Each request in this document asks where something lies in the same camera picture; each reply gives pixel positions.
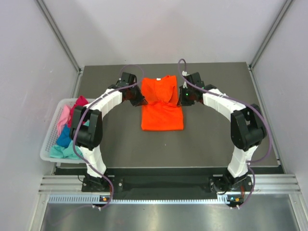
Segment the orange t shirt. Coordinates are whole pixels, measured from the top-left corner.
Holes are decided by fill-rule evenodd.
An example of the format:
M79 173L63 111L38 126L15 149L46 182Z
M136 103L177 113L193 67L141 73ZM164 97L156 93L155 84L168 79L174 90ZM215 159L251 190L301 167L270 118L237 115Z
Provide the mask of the orange t shirt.
M141 109L141 129L143 131L184 129L182 108L177 105L179 97L176 76L144 78L141 93L148 102Z

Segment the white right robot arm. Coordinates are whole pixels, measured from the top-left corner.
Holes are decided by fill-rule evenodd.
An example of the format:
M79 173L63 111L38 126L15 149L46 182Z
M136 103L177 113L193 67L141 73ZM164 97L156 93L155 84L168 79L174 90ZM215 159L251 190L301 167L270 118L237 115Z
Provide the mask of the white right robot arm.
M244 182L248 173L248 166L252 156L267 131L262 120L257 115L259 106L251 107L227 98L227 95L218 89L212 88L209 92L201 92L191 87L180 87L178 105L191 106L195 102L214 109L230 121L231 141L234 144L231 161L221 180L213 182L213 190L234 191Z

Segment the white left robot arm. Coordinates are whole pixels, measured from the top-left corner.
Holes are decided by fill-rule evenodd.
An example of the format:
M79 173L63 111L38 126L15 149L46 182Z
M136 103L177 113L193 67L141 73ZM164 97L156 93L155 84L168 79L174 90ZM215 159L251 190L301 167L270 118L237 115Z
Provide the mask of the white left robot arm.
M112 182L106 176L100 143L103 138L103 118L123 101L133 106L147 104L137 84L119 87L111 85L101 96L85 106L77 106L73 112L70 138L73 152L87 165L83 180L84 192L112 190Z

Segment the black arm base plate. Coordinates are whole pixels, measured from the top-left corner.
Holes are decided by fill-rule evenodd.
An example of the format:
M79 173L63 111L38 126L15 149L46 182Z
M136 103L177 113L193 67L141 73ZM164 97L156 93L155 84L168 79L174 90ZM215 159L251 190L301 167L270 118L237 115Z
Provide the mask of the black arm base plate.
M206 193L226 193L241 188L251 189L252 179L248 176L230 180L225 176L117 176L110 179L95 179L85 176L82 192L100 193L110 190L114 193L130 192L133 189L200 189Z

